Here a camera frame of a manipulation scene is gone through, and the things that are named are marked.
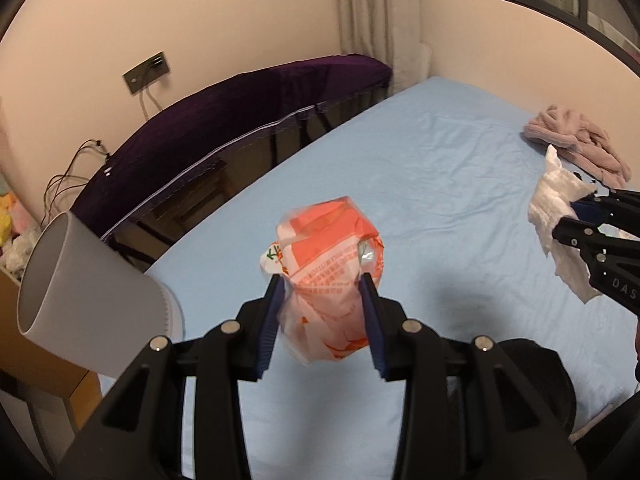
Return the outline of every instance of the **purple headboard cover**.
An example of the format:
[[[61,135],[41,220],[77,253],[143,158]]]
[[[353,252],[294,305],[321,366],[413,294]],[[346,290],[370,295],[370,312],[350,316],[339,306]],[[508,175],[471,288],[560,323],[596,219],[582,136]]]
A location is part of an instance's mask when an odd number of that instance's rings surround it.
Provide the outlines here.
[[[391,73],[375,59],[352,54],[287,63],[209,86],[143,124],[113,154],[111,169],[97,171],[71,211],[95,234],[106,237],[186,170],[187,180],[205,171],[215,162],[207,155],[220,147],[297,111],[386,88]]]

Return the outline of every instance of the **wall socket panel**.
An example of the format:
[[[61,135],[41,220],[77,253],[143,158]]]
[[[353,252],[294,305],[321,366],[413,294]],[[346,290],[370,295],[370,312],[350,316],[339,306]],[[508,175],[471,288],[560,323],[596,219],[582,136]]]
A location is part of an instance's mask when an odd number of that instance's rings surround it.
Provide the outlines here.
[[[129,70],[123,78],[131,94],[135,94],[143,89],[143,85],[149,85],[161,75],[168,74],[169,71],[164,52],[159,52]]]

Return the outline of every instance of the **pink fluffy cloth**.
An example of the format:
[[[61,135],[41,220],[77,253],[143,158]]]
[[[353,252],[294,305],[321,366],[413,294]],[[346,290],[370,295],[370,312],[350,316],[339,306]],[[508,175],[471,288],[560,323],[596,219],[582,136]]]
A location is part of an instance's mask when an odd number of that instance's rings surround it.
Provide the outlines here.
[[[580,112],[551,105],[524,127],[527,139],[552,144],[558,155],[593,175],[607,187],[625,189],[631,168],[613,149],[609,134]]]

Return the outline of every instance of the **plastic bag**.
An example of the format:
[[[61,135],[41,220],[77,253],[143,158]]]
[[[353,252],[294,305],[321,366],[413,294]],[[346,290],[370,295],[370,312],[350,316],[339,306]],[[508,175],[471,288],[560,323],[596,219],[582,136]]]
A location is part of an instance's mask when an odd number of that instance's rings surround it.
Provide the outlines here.
[[[29,257],[40,237],[37,229],[29,229],[24,234],[19,235],[14,240],[7,241],[2,246],[2,257],[0,264],[3,264],[10,273],[18,280],[22,279],[24,269],[27,267]]]
[[[373,224],[342,197],[289,212],[276,233],[260,262],[288,277],[279,321],[292,354],[339,361],[367,346],[358,280],[369,272],[378,285],[384,250]]]

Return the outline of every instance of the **light blue bed sheet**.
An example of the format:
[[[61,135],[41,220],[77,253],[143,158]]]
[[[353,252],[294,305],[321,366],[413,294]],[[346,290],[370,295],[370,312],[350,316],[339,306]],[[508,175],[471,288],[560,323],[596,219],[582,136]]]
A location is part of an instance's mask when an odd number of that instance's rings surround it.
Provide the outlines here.
[[[633,393],[632,314],[582,304],[554,275],[526,209],[544,159],[521,137],[528,112],[442,78],[365,111],[270,171],[181,239],[149,270],[202,336],[263,295],[258,258],[289,209],[343,195],[385,244],[380,294],[442,336],[530,338],[555,349],[578,397],[577,426]],[[367,349],[304,367],[276,344],[257,384],[241,383],[257,480],[391,478],[404,384],[378,378]],[[184,473],[193,474],[193,384]]]

